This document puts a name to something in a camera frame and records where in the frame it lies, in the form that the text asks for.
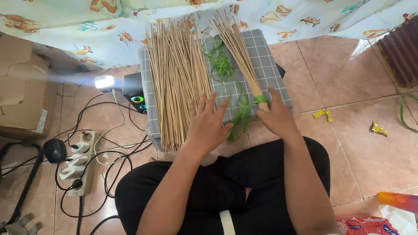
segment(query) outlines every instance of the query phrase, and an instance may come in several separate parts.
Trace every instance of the gray checkered cloth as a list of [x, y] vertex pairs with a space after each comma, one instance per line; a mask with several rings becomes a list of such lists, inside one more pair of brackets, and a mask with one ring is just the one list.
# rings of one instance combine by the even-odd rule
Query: gray checkered cloth
[[[254, 29], [251, 31], [241, 32], [241, 36], [244, 39], [245, 45], [248, 50], [248, 55], [250, 56], [251, 64], [254, 68], [258, 84], [264, 97], [268, 98], [268, 100], [271, 101], [271, 95], [268, 92], [267, 88], [273, 87], [277, 92], [280, 93], [282, 102], [285, 105], [287, 105], [291, 110], [293, 110], [292, 101], [290, 100], [289, 94], [286, 91], [282, 77], [280, 76], [279, 70], [277, 69], [273, 57], [271, 56], [270, 49], [267, 46], [267, 43], [264, 39], [261, 30]], [[213, 48], [213, 44], [218, 44], [219, 42], [220, 39], [216, 41], [213, 37], [202, 39], [202, 43], [204, 43], [203, 52], [205, 54], [208, 53]], [[254, 96], [251, 93], [242, 72], [239, 70], [237, 63], [235, 62], [231, 53], [225, 46], [223, 47], [223, 52], [227, 55], [227, 58], [231, 61], [232, 65], [234, 66], [234, 78], [243, 85], [244, 92], [246, 93], [248, 100], [254, 102]], [[141, 72], [145, 103], [147, 105], [148, 113], [148, 126], [146, 129], [146, 133], [151, 139], [151, 142], [154, 144], [154, 146], [162, 151], [160, 130], [158, 127], [157, 119], [157, 109], [155, 108], [153, 85], [147, 49], [140, 49], [138, 53], [141, 61], [139, 72]], [[216, 105], [219, 105], [224, 99], [230, 98], [230, 105], [228, 106], [223, 118], [223, 122], [227, 123], [231, 119], [233, 119], [236, 116], [236, 113], [239, 111], [238, 96], [240, 94], [240, 86], [237, 84], [236, 81], [227, 81], [224, 82], [224, 86], [228, 90], [225, 89], [221, 85], [221, 82], [219, 81], [220, 77], [216, 73], [216, 70], [213, 69], [213, 65], [209, 62], [207, 56], [205, 56], [205, 60], [209, 76], [213, 78], [210, 79], [212, 88], [217, 93]], [[257, 109], [258, 105], [252, 105], [250, 116], [254, 116], [255, 111]]]

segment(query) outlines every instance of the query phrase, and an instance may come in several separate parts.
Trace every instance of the right hand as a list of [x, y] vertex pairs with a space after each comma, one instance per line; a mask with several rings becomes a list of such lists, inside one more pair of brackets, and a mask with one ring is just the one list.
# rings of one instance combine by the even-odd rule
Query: right hand
[[280, 95], [273, 88], [269, 87], [268, 91], [271, 94], [270, 112], [259, 109], [256, 112], [257, 116], [269, 131], [283, 140], [300, 137], [301, 134], [289, 107], [283, 104]]

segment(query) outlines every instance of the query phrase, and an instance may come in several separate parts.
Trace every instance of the electrical outlet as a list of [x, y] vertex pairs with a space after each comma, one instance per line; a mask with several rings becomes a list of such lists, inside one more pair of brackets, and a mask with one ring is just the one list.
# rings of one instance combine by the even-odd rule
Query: electrical outlet
[[[94, 157], [94, 150], [93, 146], [94, 143], [97, 141], [97, 139], [100, 137], [100, 134], [96, 133], [95, 131], [83, 131], [82, 135], [80, 137], [80, 142], [89, 143], [90, 148], [86, 153], [83, 154], [89, 154], [87, 157], [89, 158], [87, 162], [84, 164], [86, 165], [93, 157]], [[68, 195], [70, 196], [85, 196], [89, 194], [92, 190], [92, 183], [93, 183], [93, 176], [94, 176], [94, 167], [96, 166], [96, 160], [93, 159], [89, 165], [87, 166], [86, 173], [84, 173], [83, 178], [81, 180], [83, 181], [83, 186], [77, 190], [71, 189], [68, 191]]]

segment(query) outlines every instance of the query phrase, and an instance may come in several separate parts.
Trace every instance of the tiled floor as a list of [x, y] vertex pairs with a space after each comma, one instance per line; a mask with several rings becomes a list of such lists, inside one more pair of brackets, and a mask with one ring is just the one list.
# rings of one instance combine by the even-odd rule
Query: tiled floor
[[[401, 88], [397, 85], [375, 42], [375, 39], [359, 41], [326, 36], [270, 46], [276, 62], [286, 70], [284, 82], [295, 105], [295, 119], [300, 131], [320, 142], [329, 153], [331, 203], [336, 215], [380, 216], [375, 196], [379, 191], [418, 194], [418, 178], [415, 178], [418, 135], [403, 127], [399, 116], [400, 95], [406, 92], [418, 95], [418, 87]], [[134, 72], [134, 67], [123, 67], [65, 76], [64, 85], [58, 90], [63, 96], [57, 95], [56, 98], [50, 137], [74, 127], [78, 113], [88, 100], [100, 94], [93, 87], [93, 77], [103, 73], [123, 77]], [[112, 99], [100, 96], [91, 104]], [[327, 122], [324, 116], [319, 119], [312, 116], [323, 108], [331, 111], [333, 123]], [[127, 117], [126, 109], [122, 111]], [[140, 128], [146, 126], [145, 115], [132, 113], [132, 118]], [[410, 127], [418, 128], [418, 104], [408, 97], [404, 119]], [[388, 137], [369, 131], [373, 120], [389, 130]], [[100, 133], [121, 122], [122, 117], [115, 105], [100, 104], [85, 111], [79, 130], [92, 129]], [[144, 132], [128, 121], [106, 135], [120, 145], [138, 143], [144, 136]], [[70, 143], [78, 142], [78, 139], [79, 133], [76, 133]], [[214, 156], [230, 156], [275, 139], [277, 136], [260, 121], [252, 122], [248, 135], [241, 135], [233, 143], [223, 143], [202, 164], [210, 164]], [[100, 148], [114, 146], [108, 141], [100, 142]], [[35, 154], [32, 149], [13, 148], [3, 160], [2, 167], [10, 168]], [[132, 156], [133, 167], [146, 163], [151, 156], [163, 158], [150, 146]], [[108, 154], [100, 159], [105, 161], [105, 158], [116, 157]], [[110, 179], [114, 178], [120, 164], [112, 168]], [[5, 213], [0, 213], [0, 221], [9, 219], [31, 167], [22, 167], [3, 178], [0, 208]], [[94, 212], [101, 205], [105, 197], [103, 183], [107, 168], [96, 167], [92, 193], [85, 197], [84, 214]], [[60, 210], [62, 191], [54, 186], [54, 170], [55, 166], [42, 164], [29, 192], [31, 200], [26, 201], [23, 212], [32, 212], [35, 222], [42, 222], [42, 235], [73, 234], [76, 218], [70, 218]], [[124, 166], [121, 175], [128, 171], [128, 165]], [[64, 187], [69, 185], [61, 180], [59, 183]], [[63, 207], [67, 213], [76, 215], [78, 198], [65, 197]], [[115, 214], [114, 201], [108, 198], [98, 213], [83, 219], [82, 234], [89, 234], [98, 222]], [[120, 221], [106, 222], [96, 234], [123, 234]]]

